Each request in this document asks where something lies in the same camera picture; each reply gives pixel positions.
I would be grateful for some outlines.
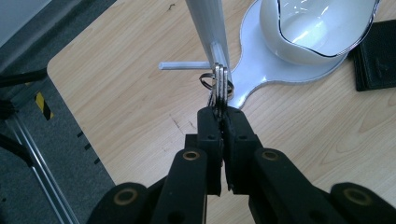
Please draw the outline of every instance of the gray floor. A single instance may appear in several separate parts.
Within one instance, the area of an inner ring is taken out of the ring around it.
[[[0,78],[46,66],[59,50],[114,1],[79,1],[79,6],[58,22],[56,27],[6,66]],[[94,206],[114,183],[50,79],[41,82],[40,92],[54,117],[45,119],[34,96],[19,108],[18,116],[35,140],[79,222],[85,223]],[[19,85],[12,89],[3,88],[0,90],[0,99],[12,98],[26,88],[29,87]],[[0,133],[13,137],[3,121],[0,121]],[[32,170],[21,159],[0,148],[0,223],[57,222]]]

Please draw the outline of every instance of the metal rod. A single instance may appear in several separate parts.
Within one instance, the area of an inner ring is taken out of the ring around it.
[[[64,197],[64,194],[56,183],[55,178],[50,172],[49,167],[44,161],[44,158],[41,156],[38,147],[35,145],[32,136],[18,118],[18,115],[14,115],[10,119],[7,119],[6,123],[11,131],[14,132],[20,144],[28,148],[34,164],[32,170],[59,221],[61,223],[79,223],[68,201]]]
[[[160,62],[160,70],[211,69],[210,62]]]

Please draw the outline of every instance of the black object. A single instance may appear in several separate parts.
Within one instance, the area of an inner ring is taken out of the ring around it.
[[[26,162],[27,166],[33,166],[33,161],[29,155],[27,148],[1,133],[0,147],[21,158],[24,162]]]
[[[10,87],[28,82],[39,81],[47,77],[47,67],[28,73],[10,76],[0,76],[0,88]],[[18,112],[10,100],[0,99],[0,119],[8,119],[11,115]]]
[[[373,23],[352,55],[357,91],[396,87],[396,20]]]
[[[126,183],[111,189],[88,223],[205,223],[206,194],[220,194],[221,161],[229,189],[249,195],[256,223],[396,223],[396,209],[356,184],[314,187],[282,152],[262,147],[244,113],[232,107],[218,122],[212,107],[198,112],[198,134],[168,177],[146,189]]]

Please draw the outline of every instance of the wooden table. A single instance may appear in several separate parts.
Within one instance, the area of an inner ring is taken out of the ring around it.
[[[223,1],[232,67],[252,2]],[[392,19],[396,3],[383,0],[375,20]],[[186,60],[206,57],[183,0],[119,0],[50,61],[50,78],[116,184],[153,184],[196,133],[208,95],[202,72],[157,68]],[[354,182],[396,206],[396,89],[356,92],[351,61],[315,83],[265,86],[243,111],[264,146],[314,185]],[[222,196],[208,198],[208,223],[251,223],[247,204],[223,180]]]

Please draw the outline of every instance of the white plate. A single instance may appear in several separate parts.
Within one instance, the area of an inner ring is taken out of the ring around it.
[[[251,93],[269,83],[304,84],[326,77],[346,58],[321,65],[297,65],[275,56],[264,42],[260,27],[262,0],[254,2],[247,10],[241,26],[241,59],[232,71],[233,99],[229,106],[240,108]]]

